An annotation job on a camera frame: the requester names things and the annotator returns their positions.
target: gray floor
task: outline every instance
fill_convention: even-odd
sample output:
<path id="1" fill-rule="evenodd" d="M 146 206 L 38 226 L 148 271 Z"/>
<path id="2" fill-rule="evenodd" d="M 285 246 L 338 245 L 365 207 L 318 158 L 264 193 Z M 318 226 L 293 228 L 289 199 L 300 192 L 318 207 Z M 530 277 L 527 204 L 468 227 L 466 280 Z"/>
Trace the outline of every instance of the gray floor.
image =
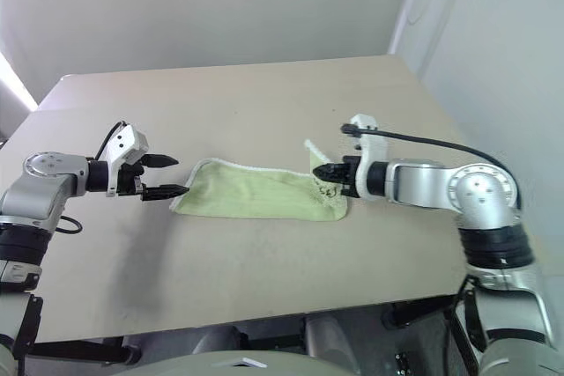
<path id="1" fill-rule="evenodd" d="M 395 355 L 405 352 L 412 374 L 443 375 L 442 345 L 444 320 L 437 314 L 412 324 L 409 328 L 387 330 L 380 322 L 386 306 L 366 306 L 332 312 L 352 346 L 359 361 L 363 376 L 397 376 Z M 268 320 L 244 321 L 235 326 L 249 335 L 249 339 L 260 339 L 298 333 L 303 316 L 288 316 Z M 151 334 L 133 335 L 127 343 L 138 345 L 144 355 L 138 365 L 154 363 L 166 358 L 189 354 L 201 338 L 205 328 L 179 329 Z M 454 342 L 450 343 L 450 375 L 466 375 L 462 359 Z M 26 374 L 30 376 L 106 376 L 129 370 L 131 367 L 98 364 L 72 363 L 29 358 Z"/>

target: black bracket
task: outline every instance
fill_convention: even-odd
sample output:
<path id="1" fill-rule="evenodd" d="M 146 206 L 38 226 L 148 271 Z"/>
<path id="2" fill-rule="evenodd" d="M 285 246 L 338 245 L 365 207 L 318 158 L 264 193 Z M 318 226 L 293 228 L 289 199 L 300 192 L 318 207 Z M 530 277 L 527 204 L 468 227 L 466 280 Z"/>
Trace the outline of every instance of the black bracket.
<path id="1" fill-rule="evenodd" d="M 407 356 L 404 352 L 398 352 L 396 354 L 396 365 L 397 365 L 397 375 L 398 376 L 412 376 L 412 369 L 407 361 Z"/>
<path id="2" fill-rule="evenodd" d="M 102 343 L 90 341 L 36 343 L 28 355 L 58 360 L 134 365 L 141 359 L 141 350 L 134 346 L 122 346 L 122 343 L 123 336 L 105 338 Z"/>
<path id="3" fill-rule="evenodd" d="M 41 297 L 29 296 L 18 335 L 11 345 L 11 354 L 16 360 L 23 359 L 33 347 L 37 332 L 39 331 L 42 307 L 43 299 Z"/>
<path id="4" fill-rule="evenodd" d="M 382 324 L 386 329 L 405 328 L 415 321 L 449 308 L 453 298 L 452 295 L 444 295 L 395 303 L 392 310 L 382 314 Z"/>

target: black joint cover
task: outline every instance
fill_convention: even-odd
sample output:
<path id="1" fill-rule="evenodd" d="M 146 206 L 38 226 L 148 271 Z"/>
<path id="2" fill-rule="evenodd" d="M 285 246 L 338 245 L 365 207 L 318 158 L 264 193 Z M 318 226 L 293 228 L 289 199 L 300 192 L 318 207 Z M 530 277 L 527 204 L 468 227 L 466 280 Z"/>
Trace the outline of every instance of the black joint cover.
<path id="1" fill-rule="evenodd" d="M 0 260 L 39 266 L 51 236 L 34 226 L 0 224 Z"/>
<path id="2" fill-rule="evenodd" d="M 108 190 L 108 162 L 105 160 L 91 160 L 88 162 L 88 179 L 86 191 L 91 193 Z"/>
<path id="3" fill-rule="evenodd" d="M 368 168 L 367 188 L 372 195 L 385 196 L 386 170 L 388 162 L 373 162 Z"/>
<path id="4" fill-rule="evenodd" d="M 533 263 L 534 256 L 522 225 L 497 229 L 458 229 L 472 266 L 484 269 L 513 269 Z"/>

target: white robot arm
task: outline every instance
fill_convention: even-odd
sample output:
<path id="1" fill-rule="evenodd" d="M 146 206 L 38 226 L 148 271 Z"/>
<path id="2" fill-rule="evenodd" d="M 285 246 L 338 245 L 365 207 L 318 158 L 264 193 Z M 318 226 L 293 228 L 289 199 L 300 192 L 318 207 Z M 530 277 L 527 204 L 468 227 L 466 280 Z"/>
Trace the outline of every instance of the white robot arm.
<path id="1" fill-rule="evenodd" d="M 34 154 L 24 162 L 23 174 L 0 198 L 0 375 L 13 374 L 16 360 L 33 347 L 42 300 L 29 291 L 41 276 L 41 261 L 54 232 L 77 233 L 82 226 L 63 216 L 71 197 L 86 192 L 140 195 L 160 200 L 182 195 L 187 188 L 161 185 L 148 188 L 140 176 L 147 167 L 178 162 L 164 155 L 146 154 L 143 134 L 118 122 L 95 158 L 57 152 Z M 104 160 L 100 160 L 106 151 Z M 77 228 L 58 228 L 59 220 Z"/>
<path id="2" fill-rule="evenodd" d="M 359 145 L 369 145 L 362 139 L 374 136 L 422 140 L 359 125 L 358 119 L 341 130 Z M 513 176 L 479 151 L 424 142 L 472 152 L 495 164 L 448 169 L 429 160 L 401 159 L 363 166 L 362 149 L 362 157 L 345 156 L 344 163 L 319 166 L 314 174 L 342 183 L 344 195 L 369 201 L 384 196 L 392 203 L 454 211 L 473 285 L 464 296 L 466 329 L 472 344 L 485 353 L 480 374 L 559 374 L 562 361 L 553 348 L 556 334 L 543 277 L 521 224 Z M 366 186 L 367 195 L 359 184 Z"/>

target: white wall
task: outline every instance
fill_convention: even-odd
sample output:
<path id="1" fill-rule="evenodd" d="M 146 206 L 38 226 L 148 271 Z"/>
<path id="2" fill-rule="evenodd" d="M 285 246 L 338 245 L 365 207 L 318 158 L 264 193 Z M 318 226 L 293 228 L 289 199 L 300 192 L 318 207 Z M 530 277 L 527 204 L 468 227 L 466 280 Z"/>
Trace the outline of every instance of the white wall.
<path id="1" fill-rule="evenodd" d="M 2 0 L 0 35 L 41 100 L 69 73 L 383 54 L 401 1 Z"/>
<path id="2" fill-rule="evenodd" d="M 564 231 L 564 3 L 417 0 L 398 53 L 469 142 L 516 174 L 525 221 L 561 260 Z"/>
<path id="3" fill-rule="evenodd" d="M 0 139 L 11 136 L 28 114 L 29 109 L 0 81 Z"/>

